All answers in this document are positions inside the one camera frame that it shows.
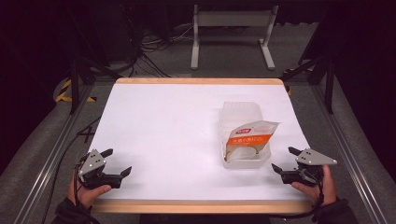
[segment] aluminum rail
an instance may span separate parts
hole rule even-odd
[[[89,97],[91,90],[92,90],[92,86],[84,86],[82,88],[80,99],[86,99],[87,97]],[[23,204],[20,212],[18,213],[14,221],[14,224],[28,223],[30,216],[35,211],[35,207],[38,201],[40,200],[41,195],[43,194],[44,189],[46,188],[48,182],[50,181],[50,177],[53,171],[56,169],[58,162],[61,162],[60,159],[62,157],[62,154],[66,150],[65,146],[66,146],[67,137],[70,134],[78,118],[78,114],[81,112],[81,108],[84,106],[85,101],[84,100],[80,100],[80,101],[81,103],[76,108],[76,111],[73,113],[73,115],[70,115],[67,118],[64,127],[55,145],[53,146],[52,151],[49,154],[49,157],[47,158],[46,163],[44,164],[35,183],[33,184],[33,187],[29,195],[26,198],[25,203]]]
[[[373,223],[387,224],[388,222],[386,221],[384,214],[376,202],[375,196],[369,187],[366,176],[356,162],[355,157],[353,156],[353,153],[347,144],[347,140],[345,139],[337,123],[337,120],[335,119],[334,115],[328,113],[326,105],[324,104],[323,92],[320,90],[319,85],[311,86],[311,88],[318,101],[318,104],[320,105],[322,113],[326,116],[327,121],[329,121],[333,135],[336,138],[338,150],[344,159],[344,162],[346,163],[346,168],[352,176],[352,180],[355,183],[356,189],[361,195],[363,203],[366,206]]]

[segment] red label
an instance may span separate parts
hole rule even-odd
[[[238,132],[236,132],[235,134],[240,134],[240,133],[250,133],[251,129],[241,129],[238,130]]]
[[[227,145],[255,146],[266,144],[270,140],[271,136],[271,134],[261,134],[245,137],[232,137],[228,139]]]

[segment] human hand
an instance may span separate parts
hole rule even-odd
[[[330,167],[328,165],[323,165],[322,183],[323,183],[324,199],[323,199],[323,204],[321,206],[325,206],[330,203],[335,203],[335,201],[337,201],[337,194],[335,192],[335,185],[334,185],[334,180],[332,179],[332,173],[330,172]],[[291,186],[299,190],[300,192],[308,195],[314,203],[318,201],[320,194],[318,185],[311,188],[302,183],[293,182],[291,183]]]
[[[93,204],[93,201],[99,197],[100,195],[109,192],[111,190],[111,186],[103,185],[96,189],[86,189],[81,183],[77,182],[78,189],[78,200],[84,206],[84,208],[88,209]],[[67,194],[67,198],[72,201],[74,205],[76,205],[75,201],[75,193],[74,193],[74,174],[70,181],[69,192]]]

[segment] metal frame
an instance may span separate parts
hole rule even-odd
[[[328,113],[328,108],[323,101],[324,95],[320,90],[320,86],[311,86],[311,89],[318,101],[318,104],[320,105],[322,113],[327,118],[327,121],[329,121],[329,124],[332,128],[332,133],[338,145],[338,151],[346,163],[346,168],[348,169],[352,180],[355,183],[358,193],[361,195],[363,203],[366,206],[373,223],[387,224],[388,222],[385,219],[385,216],[382,213],[381,208],[379,207],[379,204],[377,203],[375,196],[370,189],[367,178],[356,162],[347,140],[345,139],[341,128],[338,126],[337,120],[335,119],[334,115]]]
[[[85,102],[82,99],[86,99],[93,86],[84,86],[81,94],[81,102]],[[43,168],[41,169],[40,173],[38,174],[37,179],[35,180],[34,185],[32,186],[32,189],[30,190],[29,195],[27,196],[25,203],[23,204],[20,212],[18,213],[14,224],[22,224],[22,223],[28,223],[30,216],[35,210],[35,207],[37,206],[38,201],[41,198],[41,195],[44,192],[44,189],[46,188],[48,182],[50,181],[52,173],[55,171],[55,168],[59,162],[61,162],[62,155],[64,154],[64,151],[66,150],[66,145],[67,145],[67,137],[69,136],[77,118],[78,114],[80,113],[84,103],[79,104],[79,106],[76,108],[75,113],[71,113],[69,118],[67,119],[66,123],[64,124],[64,127],[55,143],[55,145],[52,148],[51,153],[49,154],[49,157],[47,158],[46,163],[44,164]]]
[[[259,39],[262,54],[269,70],[274,70],[275,65],[268,49],[268,42],[274,27],[278,6],[266,11],[199,11],[194,5],[193,30],[194,41],[192,44],[191,69],[198,69],[200,26],[263,26],[266,27],[265,37]]]

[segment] gray floor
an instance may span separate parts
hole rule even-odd
[[[274,28],[269,47],[276,64],[275,71],[266,68],[257,42],[262,31],[256,28],[248,28],[241,34],[234,34],[228,29],[210,29],[202,32],[199,69],[196,71],[190,70],[192,45],[190,39],[147,55],[166,74],[173,77],[280,77],[285,69],[297,66],[297,61],[315,28],[315,24]],[[155,73],[143,61],[139,60],[137,63],[150,73]],[[134,76],[152,77],[138,66],[134,68],[137,71],[133,73]],[[126,71],[123,74],[128,76],[129,73],[130,71]],[[31,213],[27,218],[21,219],[19,212],[26,207],[23,205],[27,198],[34,198],[29,194],[52,150],[64,149],[79,130],[102,114],[114,81],[106,77],[100,79],[101,81],[97,81],[92,88],[89,88],[89,95],[97,97],[95,103],[86,102],[76,115],[69,116],[71,104],[59,102],[25,141],[1,175],[0,190],[4,193],[0,196],[0,223],[13,223],[14,220],[25,220],[25,223],[41,222],[50,195],[53,175],[42,194],[35,196],[37,201],[32,203],[32,209],[29,210]],[[350,149],[353,162],[359,165],[354,169],[349,166],[350,158],[345,158],[343,154],[342,149],[345,146],[340,146],[340,139],[334,135],[329,116],[323,112],[321,101],[316,95],[317,89],[304,82],[304,74],[287,84],[290,85],[290,99],[295,113],[310,146],[339,161],[339,164],[332,168],[339,197],[349,199],[360,223],[396,223],[396,216],[392,213],[396,209],[396,202],[393,199],[396,195],[395,183],[378,161],[339,85],[336,83],[334,87],[334,115],[330,116],[330,119],[336,121],[343,134],[341,140],[345,141],[347,148]],[[75,122],[64,142],[60,143],[59,136],[64,133],[64,125],[70,119]],[[93,130],[96,126],[97,122],[92,125]],[[85,137],[77,138],[65,154],[46,223],[50,223],[53,219],[56,204],[66,194],[74,164],[88,151],[91,140],[92,138],[85,142]],[[376,207],[382,214],[372,212]],[[94,214],[94,216],[104,224],[138,223],[139,219],[138,214]],[[310,217],[298,220],[271,218],[271,221],[275,224],[311,223]]]

